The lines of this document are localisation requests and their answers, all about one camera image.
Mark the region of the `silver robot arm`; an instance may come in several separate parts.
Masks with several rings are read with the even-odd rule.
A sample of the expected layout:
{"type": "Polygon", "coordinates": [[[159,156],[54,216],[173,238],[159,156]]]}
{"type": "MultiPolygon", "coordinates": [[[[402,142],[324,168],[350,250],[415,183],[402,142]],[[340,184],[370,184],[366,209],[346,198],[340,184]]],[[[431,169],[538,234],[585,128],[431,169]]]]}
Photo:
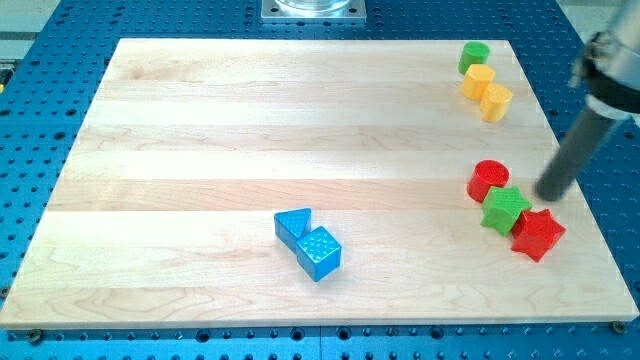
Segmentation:
{"type": "Polygon", "coordinates": [[[639,115],[639,0],[625,2],[607,28],[585,43],[572,87],[586,83],[583,115],[607,121],[639,115]]]}

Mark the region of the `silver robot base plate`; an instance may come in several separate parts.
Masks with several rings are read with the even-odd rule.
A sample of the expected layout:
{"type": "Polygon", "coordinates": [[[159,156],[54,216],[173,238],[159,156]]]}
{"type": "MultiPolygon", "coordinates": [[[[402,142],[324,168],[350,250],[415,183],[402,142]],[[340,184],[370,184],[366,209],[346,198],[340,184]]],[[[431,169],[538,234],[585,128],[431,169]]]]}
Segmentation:
{"type": "Polygon", "coordinates": [[[267,21],[364,20],[365,0],[262,0],[261,18],[267,21]]]}

